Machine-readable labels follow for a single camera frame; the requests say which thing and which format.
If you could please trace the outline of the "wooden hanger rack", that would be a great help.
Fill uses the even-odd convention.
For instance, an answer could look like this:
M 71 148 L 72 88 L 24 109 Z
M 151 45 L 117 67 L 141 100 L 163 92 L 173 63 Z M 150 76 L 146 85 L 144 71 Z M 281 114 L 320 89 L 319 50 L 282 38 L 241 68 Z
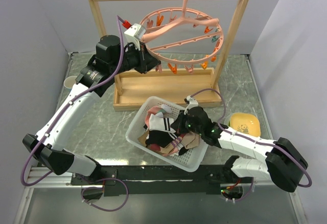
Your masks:
M 106 28 L 100 11 L 99 2 L 109 1 L 164 1 L 164 0 L 88 0 L 100 36 L 106 34 Z M 210 15 L 187 7 L 190 0 L 181 0 L 180 7 L 167 7 L 155 10 L 141 20 L 146 28 L 141 38 L 142 43 L 163 36 L 169 30 L 190 24 L 194 27 L 203 26 L 205 32 L 202 36 L 193 37 L 177 42 L 164 44 L 149 49 L 149 53 L 166 62 L 168 67 L 139 74 L 128 71 L 115 77 L 113 106 L 115 110 L 134 110 L 139 108 L 148 97 L 158 96 L 177 104 L 183 104 L 184 98 L 191 92 L 203 88 L 210 88 L 209 94 L 199 97 L 199 103 L 212 107 L 221 102 L 218 96 L 218 80 L 227 60 L 229 51 L 238 31 L 243 14 L 249 0 L 237 0 L 237 6 L 229 25 L 228 32 L 223 33 L 219 20 Z M 194 44 L 201 40 L 216 38 L 214 50 L 207 56 L 182 61 L 171 59 L 162 55 L 163 50 L 180 47 L 185 44 Z

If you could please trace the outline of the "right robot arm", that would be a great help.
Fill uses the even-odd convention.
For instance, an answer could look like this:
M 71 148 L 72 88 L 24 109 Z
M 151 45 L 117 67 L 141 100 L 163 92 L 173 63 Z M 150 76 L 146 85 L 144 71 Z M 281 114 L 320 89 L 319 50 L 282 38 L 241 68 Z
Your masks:
M 229 158 L 223 170 L 228 182 L 251 177 L 272 180 L 280 189 L 294 192 L 303 176 L 307 176 L 308 163 L 286 138 L 267 140 L 249 136 L 224 124 L 213 122 L 197 106 L 181 110 L 171 128 L 178 133 L 194 132 L 210 146 L 240 152 L 248 157 Z

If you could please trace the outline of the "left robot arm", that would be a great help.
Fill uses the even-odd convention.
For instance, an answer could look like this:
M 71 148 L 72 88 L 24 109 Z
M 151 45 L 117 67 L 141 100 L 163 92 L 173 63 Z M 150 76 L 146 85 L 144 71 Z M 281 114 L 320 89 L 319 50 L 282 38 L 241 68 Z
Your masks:
M 114 84 L 116 74 L 136 70 L 145 74 L 161 64 L 150 55 L 144 44 L 138 49 L 135 44 L 121 46 L 121 39 L 106 35 L 96 45 L 66 100 L 47 124 L 35 135 L 27 134 L 23 144 L 31 157 L 48 167 L 56 175 L 65 172 L 78 173 L 89 184 L 101 178 L 100 165 L 94 159 L 65 150 L 71 132 L 85 113 Z

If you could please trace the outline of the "white black striped sock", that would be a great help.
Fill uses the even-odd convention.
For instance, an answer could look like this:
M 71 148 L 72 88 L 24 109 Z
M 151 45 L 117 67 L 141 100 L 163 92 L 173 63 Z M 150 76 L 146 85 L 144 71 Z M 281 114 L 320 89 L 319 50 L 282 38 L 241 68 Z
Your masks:
M 175 133 L 176 130 L 172 127 L 174 123 L 173 118 L 166 118 L 166 117 L 158 117 L 154 114 L 151 114 L 149 117 L 145 119 L 145 124 L 150 131 L 157 130 L 163 131 L 168 133 Z

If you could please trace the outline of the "white plastic basket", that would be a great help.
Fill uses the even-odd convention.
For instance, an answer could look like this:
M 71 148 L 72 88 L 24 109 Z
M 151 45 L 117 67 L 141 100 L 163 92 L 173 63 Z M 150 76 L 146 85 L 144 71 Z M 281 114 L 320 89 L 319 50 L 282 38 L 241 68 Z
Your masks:
M 152 96 L 140 107 L 126 140 L 141 150 L 187 172 L 198 169 L 208 145 L 193 132 L 180 133 L 170 125 L 184 107 Z

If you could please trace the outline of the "pink round clip hanger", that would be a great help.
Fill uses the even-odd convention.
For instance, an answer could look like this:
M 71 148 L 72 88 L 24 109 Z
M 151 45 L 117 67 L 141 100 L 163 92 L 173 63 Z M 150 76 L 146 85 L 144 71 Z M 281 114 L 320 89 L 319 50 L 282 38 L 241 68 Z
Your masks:
M 146 28 L 141 42 L 147 45 L 149 53 L 166 62 L 173 74 L 179 66 L 192 73 L 198 65 L 206 69 L 208 63 L 216 60 L 216 54 L 222 48 L 224 33 L 218 18 L 188 7 L 189 0 L 183 0 L 180 7 L 161 8 L 147 14 L 140 22 Z M 209 44 L 212 49 L 201 58 L 177 60 L 165 57 L 164 51 Z

